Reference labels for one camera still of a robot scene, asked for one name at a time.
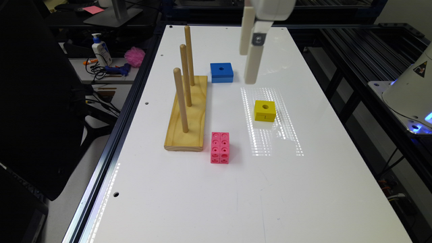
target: desk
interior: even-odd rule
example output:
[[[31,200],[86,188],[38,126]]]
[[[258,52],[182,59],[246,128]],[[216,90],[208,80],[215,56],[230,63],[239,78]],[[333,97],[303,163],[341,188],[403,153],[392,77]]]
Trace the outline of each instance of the desk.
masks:
[[[286,28],[270,30],[253,86],[240,28],[191,32],[196,75],[234,69],[209,84],[203,152],[163,148],[184,43],[167,27],[82,242],[411,242]],[[253,121],[255,99],[276,102],[274,124]],[[230,133],[229,165],[210,164],[211,132]]]
[[[160,6],[160,2],[151,1],[148,6],[158,8]],[[143,7],[142,13],[132,18],[120,28],[153,28],[156,24],[156,19],[159,15],[159,12],[156,9],[152,9],[149,7]],[[44,21],[50,28],[112,29],[106,26],[93,26],[90,24],[84,24],[83,21],[85,21],[89,17],[91,16],[77,16],[74,11],[59,11],[50,14],[47,18],[44,19]]]
[[[89,74],[86,71],[86,66],[82,63],[85,62],[87,58],[69,58],[70,63],[73,65],[77,75],[80,77],[81,82],[83,84],[90,84],[93,81],[95,75]],[[110,65],[111,67],[115,67],[116,65],[121,67],[125,63],[127,63],[124,58],[113,58],[113,63]],[[90,64],[87,66],[88,71],[90,71],[90,66],[94,64]],[[136,74],[138,73],[138,68],[131,67],[129,74],[127,76],[122,77],[104,77],[101,80],[94,80],[94,83],[107,83],[107,84],[132,84],[135,80]]]

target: blue block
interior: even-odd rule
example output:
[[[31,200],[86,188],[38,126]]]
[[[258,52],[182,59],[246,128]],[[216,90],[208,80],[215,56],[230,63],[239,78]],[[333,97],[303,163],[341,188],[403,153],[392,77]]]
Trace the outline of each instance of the blue block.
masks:
[[[234,72],[230,63],[210,63],[210,68],[212,83],[232,82]]]

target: pink object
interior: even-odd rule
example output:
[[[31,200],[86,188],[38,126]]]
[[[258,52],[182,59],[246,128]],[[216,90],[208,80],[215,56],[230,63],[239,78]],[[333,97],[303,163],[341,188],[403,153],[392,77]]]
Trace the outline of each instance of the pink object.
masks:
[[[228,132],[211,133],[210,162],[221,164],[230,162],[230,134]]]
[[[146,53],[142,49],[132,47],[129,51],[126,51],[124,58],[132,67],[139,68],[145,55]]]
[[[104,11],[100,7],[96,7],[96,6],[83,7],[83,9],[86,10],[87,12],[89,12],[90,14],[97,14],[97,13]]]

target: pink block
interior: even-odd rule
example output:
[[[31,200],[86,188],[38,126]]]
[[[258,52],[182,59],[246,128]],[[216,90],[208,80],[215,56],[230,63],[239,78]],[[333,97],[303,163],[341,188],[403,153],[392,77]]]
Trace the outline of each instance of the pink block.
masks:
[[[222,164],[230,162],[230,134],[228,132],[211,133],[210,162]]]

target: yellow block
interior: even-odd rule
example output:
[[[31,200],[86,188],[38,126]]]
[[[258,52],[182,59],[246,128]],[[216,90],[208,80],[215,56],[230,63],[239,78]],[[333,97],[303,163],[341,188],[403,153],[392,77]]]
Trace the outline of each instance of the yellow block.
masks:
[[[189,132],[183,132],[176,94],[164,144],[164,148],[168,151],[203,150],[207,76],[195,76],[194,80],[195,85],[190,87],[192,106],[186,106]]]
[[[255,121],[274,122],[276,118],[276,105],[274,101],[255,101]]]

